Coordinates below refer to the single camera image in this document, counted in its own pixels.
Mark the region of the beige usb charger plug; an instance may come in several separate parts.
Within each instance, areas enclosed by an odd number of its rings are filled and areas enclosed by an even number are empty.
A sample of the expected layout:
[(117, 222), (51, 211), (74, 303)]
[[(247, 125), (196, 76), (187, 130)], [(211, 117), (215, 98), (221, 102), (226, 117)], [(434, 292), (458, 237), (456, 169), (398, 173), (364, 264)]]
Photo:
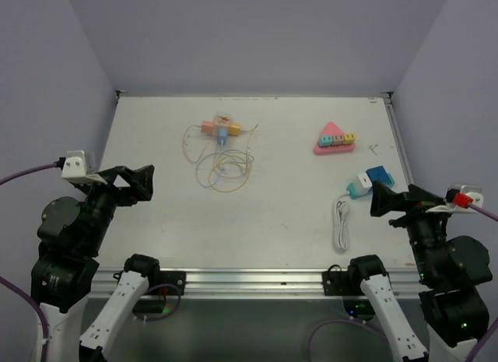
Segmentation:
[(333, 135), (331, 137), (331, 145), (332, 146), (341, 146), (344, 144), (344, 141), (345, 141), (345, 136), (343, 134)]

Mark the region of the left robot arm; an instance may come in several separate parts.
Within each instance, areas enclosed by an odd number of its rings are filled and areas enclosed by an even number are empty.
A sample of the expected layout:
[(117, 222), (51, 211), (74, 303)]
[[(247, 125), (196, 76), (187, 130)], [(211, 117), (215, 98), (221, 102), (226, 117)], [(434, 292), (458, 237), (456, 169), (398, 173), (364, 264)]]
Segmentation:
[(61, 197), (42, 212), (37, 236), (39, 258), (31, 272), (31, 297), (40, 306), (40, 358), (44, 361), (105, 361), (117, 334), (139, 298), (161, 286), (157, 259), (134, 254), (124, 264), (110, 299), (85, 331), (82, 316), (99, 264), (96, 260), (114, 213), (119, 207), (153, 197), (150, 164), (90, 173), (75, 158), (67, 159), (62, 178), (85, 194), (78, 201)]

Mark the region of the aluminium front rail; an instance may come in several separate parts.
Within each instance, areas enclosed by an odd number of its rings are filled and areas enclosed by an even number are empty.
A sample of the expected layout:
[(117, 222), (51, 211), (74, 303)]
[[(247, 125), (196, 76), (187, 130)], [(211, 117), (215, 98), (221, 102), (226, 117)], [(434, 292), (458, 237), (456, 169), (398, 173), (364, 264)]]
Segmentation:
[[(120, 269), (100, 269), (90, 298), (108, 298)], [(169, 282), (183, 288), (185, 299), (316, 300), (325, 297), (325, 269), (161, 269)], [(426, 290), (414, 269), (388, 269), (398, 299), (417, 299)]]

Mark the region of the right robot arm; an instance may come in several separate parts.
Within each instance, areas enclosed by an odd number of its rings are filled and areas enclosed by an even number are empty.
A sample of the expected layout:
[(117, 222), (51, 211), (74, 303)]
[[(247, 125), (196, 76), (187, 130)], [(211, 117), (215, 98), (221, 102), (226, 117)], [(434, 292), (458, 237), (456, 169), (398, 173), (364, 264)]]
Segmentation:
[(492, 280), (487, 248), (467, 235), (447, 238), (447, 222), (455, 213), (481, 213), (482, 189), (453, 184), (444, 197), (416, 185), (393, 192), (374, 181), (370, 215), (403, 215), (390, 226), (407, 231), (419, 282), (420, 307), (430, 335), (425, 347), (412, 330), (391, 287), (390, 277), (376, 255), (354, 258), (346, 283), (353, 293), (364, 294), (384, 331), (395, 361), (470, 361), (496, 326), (476, 287)]

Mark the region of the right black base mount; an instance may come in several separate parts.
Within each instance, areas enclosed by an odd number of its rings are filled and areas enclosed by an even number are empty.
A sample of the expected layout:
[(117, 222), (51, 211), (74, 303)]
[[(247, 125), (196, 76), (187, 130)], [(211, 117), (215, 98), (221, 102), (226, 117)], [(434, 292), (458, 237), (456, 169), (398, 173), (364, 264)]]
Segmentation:
[(363, 292), (355, 286), (347, 271), (338, 264), (331, 265), (321, 273), (321, 283), (326, 297), (362, 296)]

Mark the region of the teal power strip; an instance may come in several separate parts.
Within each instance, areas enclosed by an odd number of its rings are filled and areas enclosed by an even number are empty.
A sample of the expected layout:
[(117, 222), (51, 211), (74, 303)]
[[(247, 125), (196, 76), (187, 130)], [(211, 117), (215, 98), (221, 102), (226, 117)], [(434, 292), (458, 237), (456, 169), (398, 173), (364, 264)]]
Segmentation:
[(359, 199), (365, 197), (372, 193), (372, 184), (369, 183), (367, 186), (356, 185), (355, 183), (349, 183), (346, 188), (351, 199)]

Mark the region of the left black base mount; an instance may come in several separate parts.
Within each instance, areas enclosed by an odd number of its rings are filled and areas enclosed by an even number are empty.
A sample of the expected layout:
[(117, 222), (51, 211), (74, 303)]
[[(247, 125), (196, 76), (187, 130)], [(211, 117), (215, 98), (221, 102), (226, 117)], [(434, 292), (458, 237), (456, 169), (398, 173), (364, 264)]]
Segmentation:
[[(159, 278), (154, 283), (155, 285), (159, 284), (170, 284), (179, 289), (180, 295), (184, 295), (184, 288), (187, 283), (187, 274), (185, 271), (177, 271), (177, 270), (161, 270), (159, 274)], [(170, 296), (177, 296), (177, 291), (175, 289), (171, 289), (169, 287), (164, 287), (161, 289), (157, 289), (152, 292), (152, 295), (158, 296), (164, 300)]]

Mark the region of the pink triangular power strip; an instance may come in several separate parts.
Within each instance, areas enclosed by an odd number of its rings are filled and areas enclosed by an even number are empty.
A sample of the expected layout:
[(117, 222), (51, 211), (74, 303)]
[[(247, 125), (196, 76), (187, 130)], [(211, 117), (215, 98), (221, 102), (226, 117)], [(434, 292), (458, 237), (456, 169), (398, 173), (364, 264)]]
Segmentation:
[(350, 153), (356, 148), (356, 134), (344, 132), (334, 122), (328, 122), (313, 149), (316, 156)]

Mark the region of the aluminium right side rail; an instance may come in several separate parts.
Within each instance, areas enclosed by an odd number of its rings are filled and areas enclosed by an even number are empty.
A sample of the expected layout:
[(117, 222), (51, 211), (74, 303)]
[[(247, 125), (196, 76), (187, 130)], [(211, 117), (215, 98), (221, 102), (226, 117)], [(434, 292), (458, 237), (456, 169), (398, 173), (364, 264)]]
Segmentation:
[(389, 119), (389, 122), (391, 125), (391, 130), (393, 132), (394, 139), (395, 139), (398, 155), (399, 155), (400, 161), (402, 163), (402, 170), (403, 170), (405, 179), (406, 179), (408, 184), (411, 184), (414, 181), (414, 179), (413, 179), (411, 167), (409, 165), (409, 159), (407, 156), (407, 152), (405, 150), (405, 146), (404, 146), (404, 143), (402, 141), (402, 136), (401, 136), (401, 132), (400, 132), (400, 129), (398, 126), (398, 122), (397, 122), (397, 119), (395, 116), (395, 109), (394, 109), (393, 100), (392, 100), (393, 93), (392, 92), (381, 93), (380, 97), (384, 101), (384, 106), (385, 106), (387, 114), (388, 114), (388, 119)]

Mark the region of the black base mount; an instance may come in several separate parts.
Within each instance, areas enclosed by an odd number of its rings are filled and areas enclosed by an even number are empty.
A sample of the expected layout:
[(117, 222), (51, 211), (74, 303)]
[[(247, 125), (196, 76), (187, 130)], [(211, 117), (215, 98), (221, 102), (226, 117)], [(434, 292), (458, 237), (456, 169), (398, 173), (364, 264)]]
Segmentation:
[(331, 265), (321, 273), (321, 283), (326, 297), (362, 296), (363, 292), (355, 286), (347, 271), (338, 264)]
[[(184, 288), (187, 283), (187, 274), (185, 271), (177, 271), (177, 270), (161, 270), (159, 274), (159, 278), (154, 283), (155, 285), (159, 284), (170, 284), (179, 289), (180, 295), (184, 295)], [(152, 295), (158, 296), (164, 300), (170, 296), (177, 296), (177, 291), (175, 289), (171, 289), (169, 287), (164, 287), (161, 289), (157, 289), (152, 292)]]

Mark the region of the teal usb charger plug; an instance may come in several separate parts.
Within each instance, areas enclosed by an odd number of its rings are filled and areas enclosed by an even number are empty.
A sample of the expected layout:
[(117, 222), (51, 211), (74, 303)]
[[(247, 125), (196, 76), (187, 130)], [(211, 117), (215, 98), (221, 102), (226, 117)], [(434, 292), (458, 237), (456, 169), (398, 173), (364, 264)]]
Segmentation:
[(317, 144), (321, 148), (332, 146), (332, 144), (333, 144), (333, 136), (332, 135), (322, 135), (319, 138)]

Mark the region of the aluminium rail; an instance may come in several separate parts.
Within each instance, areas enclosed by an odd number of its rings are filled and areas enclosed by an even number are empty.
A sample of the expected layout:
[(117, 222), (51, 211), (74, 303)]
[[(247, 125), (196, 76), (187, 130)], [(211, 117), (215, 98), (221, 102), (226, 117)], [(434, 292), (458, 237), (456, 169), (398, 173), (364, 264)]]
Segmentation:
[[(120, 269), (100, 269), (90, 298), (108, 298)], [(161, 269), (169, 282), (183, 288), (185, 299), (316, 300), (325, 297), (325, 269)], [(388, 269), (398, 299), (417, 299), (426, 290), (414, 269)]]
[(388, 119), (389, 119), (389, 122), (391, 125), (391, 130), (393, 132), (394, 139), (395, 139), (398, 155), (399, 155), (400, 161), (402, 163), (402, 170), (403, 170), (405, 179), (406, 179), (408, 184), (411, 184), (414, 181), (414, 179), (413, 179), (411, 167), (409, 165), (409, 159), (407, 156), (407, 152), (405, 150), (405, 146), (404, 146), (404, 143), (402, 141), (402, 136), (401, 136), (401, 132), (400, 132), (400, 129), (398, 126), (398, 122), (397, 122), (397, 119), (395, 116), (395, 109), (394, 109), (393, 100), (392, 100), (393, 93), (392, 92), (381, 93), (380, 97), (384, 101), (384, 106), (385, 106), (387, 114), (388, 114)]

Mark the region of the yellow usb charger plug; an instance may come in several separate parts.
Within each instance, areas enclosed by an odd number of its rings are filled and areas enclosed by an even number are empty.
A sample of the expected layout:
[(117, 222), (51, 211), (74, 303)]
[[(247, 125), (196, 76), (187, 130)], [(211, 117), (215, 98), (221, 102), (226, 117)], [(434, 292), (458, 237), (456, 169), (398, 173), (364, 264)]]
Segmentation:
[(345, 133), (343, 136), (343, 145), (350, 146), (356, 141), (356, 135), (354, 133)]

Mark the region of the yellow charger plug on cube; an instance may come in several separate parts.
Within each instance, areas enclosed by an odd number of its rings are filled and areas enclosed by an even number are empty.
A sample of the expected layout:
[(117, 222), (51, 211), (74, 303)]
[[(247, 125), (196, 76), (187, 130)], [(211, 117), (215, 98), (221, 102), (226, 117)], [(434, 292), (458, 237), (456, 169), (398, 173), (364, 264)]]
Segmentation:
[(228, 128), (228, 135), (238, 136), (242, 132), (241, 126), (237, 123), (231, 123)]

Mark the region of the orange-pink charger plug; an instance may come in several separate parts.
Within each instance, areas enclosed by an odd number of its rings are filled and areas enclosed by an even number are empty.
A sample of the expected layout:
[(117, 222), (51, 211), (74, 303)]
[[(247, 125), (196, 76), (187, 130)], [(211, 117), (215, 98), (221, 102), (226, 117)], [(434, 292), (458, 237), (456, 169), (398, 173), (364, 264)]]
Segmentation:
[(201, 125), (201, 133), (204, 133), (206, 135), (216, 136), (214, 122), (213, 121), (203, 121), (202, 125)]

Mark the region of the white usb charger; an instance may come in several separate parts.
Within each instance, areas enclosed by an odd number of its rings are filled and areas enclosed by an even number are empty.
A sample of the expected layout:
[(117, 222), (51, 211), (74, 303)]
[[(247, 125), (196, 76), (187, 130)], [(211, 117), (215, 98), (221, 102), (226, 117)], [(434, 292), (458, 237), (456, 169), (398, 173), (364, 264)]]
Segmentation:
[(372, 181), (370, 180), (368, 174), (366, 172), (361, 172), (361, 173), (358, 173), (355, 178), (353, 179), (352, 181), (353, 183), (355, 183), (356, 185), (363, 185), (363, 186), (367, 186), (367, 184), (371, 183), (372, 184)]

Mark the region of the blue cube socket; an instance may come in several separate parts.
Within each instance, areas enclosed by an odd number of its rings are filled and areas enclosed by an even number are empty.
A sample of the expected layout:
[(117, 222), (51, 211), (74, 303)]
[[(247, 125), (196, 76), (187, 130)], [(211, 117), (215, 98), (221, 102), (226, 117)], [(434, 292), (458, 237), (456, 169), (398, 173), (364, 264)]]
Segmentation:
[(386, 171), (386, 169), (382, 165), (367, 169), (366, 174), (372, 183), (374, 183), (375, 181), (379, 181), (380, 183), (386, 185), (388, 188), (392, 188), (395, 185), (394, 178), (390, 173)]

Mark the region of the light blue charger plug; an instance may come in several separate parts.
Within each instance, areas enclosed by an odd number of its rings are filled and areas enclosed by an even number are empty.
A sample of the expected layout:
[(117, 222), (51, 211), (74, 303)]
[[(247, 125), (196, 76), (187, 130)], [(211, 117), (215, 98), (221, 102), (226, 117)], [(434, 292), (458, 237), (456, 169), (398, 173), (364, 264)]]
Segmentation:
[(220, 128), (217, 134), (217, 143), (219, 146), (225, 146), (228, 137), (228, 129)]

